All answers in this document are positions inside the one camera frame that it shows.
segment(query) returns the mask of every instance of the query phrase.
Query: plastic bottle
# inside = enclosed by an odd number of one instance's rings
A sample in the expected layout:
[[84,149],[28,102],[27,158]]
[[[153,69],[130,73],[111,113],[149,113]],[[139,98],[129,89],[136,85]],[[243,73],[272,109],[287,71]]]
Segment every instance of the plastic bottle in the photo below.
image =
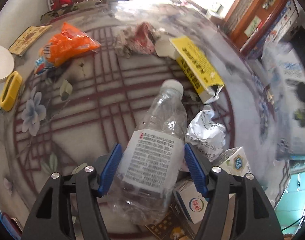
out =
[[134,224],[159,223],[184,158],[187,113],[183,86],[166,80],[123,154],[108,192],[108,205]]

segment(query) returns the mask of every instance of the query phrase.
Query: snack package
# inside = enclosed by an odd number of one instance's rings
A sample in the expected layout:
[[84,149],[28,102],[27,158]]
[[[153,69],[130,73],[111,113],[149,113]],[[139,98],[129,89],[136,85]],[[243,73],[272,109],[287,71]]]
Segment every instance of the snack package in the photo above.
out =
[[95,50],[101,44],[76,27],[64,23],[61,33],[54,35],[49,42],[40,49],[40,58],[35,63],[35,74],[41,74],[48,69],[59,67],[68,59],[84,52]]

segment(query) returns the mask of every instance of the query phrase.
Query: aluminum foil bag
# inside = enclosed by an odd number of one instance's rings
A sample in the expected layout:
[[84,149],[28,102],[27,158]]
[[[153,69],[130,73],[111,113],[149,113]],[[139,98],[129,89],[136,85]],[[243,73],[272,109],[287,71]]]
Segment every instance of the aluminum foil bag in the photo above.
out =
[[[185,142],[194,145],[210,162],[223,152],[226,137],[225,126],[213,122],[211,120],[213,116],[214,111],[211,106],[205,105],[204,110],[200,111],[189,124],[185,136]],[[189,171],[185,161],[180,171]]]

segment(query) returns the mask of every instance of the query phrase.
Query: white bottle cap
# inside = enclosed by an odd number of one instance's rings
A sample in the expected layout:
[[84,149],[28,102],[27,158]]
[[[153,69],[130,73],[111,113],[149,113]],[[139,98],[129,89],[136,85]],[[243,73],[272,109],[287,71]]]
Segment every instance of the white bottle cap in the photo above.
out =
[[172,88],[172,89],[175,89],[175,90],[177,90],[180,93],[181,98],[183,97],[183,94],[184,94],[183,85],[180,82],[178,82],[177,80],[167,79],[166,81],[163,82],[161,88]]

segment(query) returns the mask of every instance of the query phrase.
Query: yellow plastic clip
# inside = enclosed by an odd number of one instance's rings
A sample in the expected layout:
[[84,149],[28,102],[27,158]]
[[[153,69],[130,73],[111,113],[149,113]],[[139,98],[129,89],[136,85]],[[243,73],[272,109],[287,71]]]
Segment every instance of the yellow plastic clip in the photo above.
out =
[[5,111],[8,112],[13,108],[21,82],[22,77],[17,71],[14,71],[9,75],[0,95],[0,107]]

